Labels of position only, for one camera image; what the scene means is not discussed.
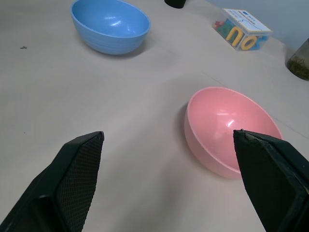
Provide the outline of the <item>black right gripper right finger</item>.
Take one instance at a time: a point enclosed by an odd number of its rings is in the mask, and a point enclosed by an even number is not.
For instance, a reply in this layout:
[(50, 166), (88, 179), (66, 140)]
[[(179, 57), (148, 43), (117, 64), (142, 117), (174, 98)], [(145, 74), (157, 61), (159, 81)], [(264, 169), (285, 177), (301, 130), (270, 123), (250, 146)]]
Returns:
[(309, 162), (289, 142), (233, 132), (245, 190), (267, 232), (309, 230)]

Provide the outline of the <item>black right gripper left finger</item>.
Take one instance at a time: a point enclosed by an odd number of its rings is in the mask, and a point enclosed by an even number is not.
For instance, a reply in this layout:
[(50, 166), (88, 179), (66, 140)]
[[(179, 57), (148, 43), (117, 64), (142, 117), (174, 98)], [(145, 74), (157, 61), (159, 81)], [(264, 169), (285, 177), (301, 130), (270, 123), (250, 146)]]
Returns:
[(0, 225), (2, 232), (80, 232), (94, 197), (104, 133), (65, 143)]

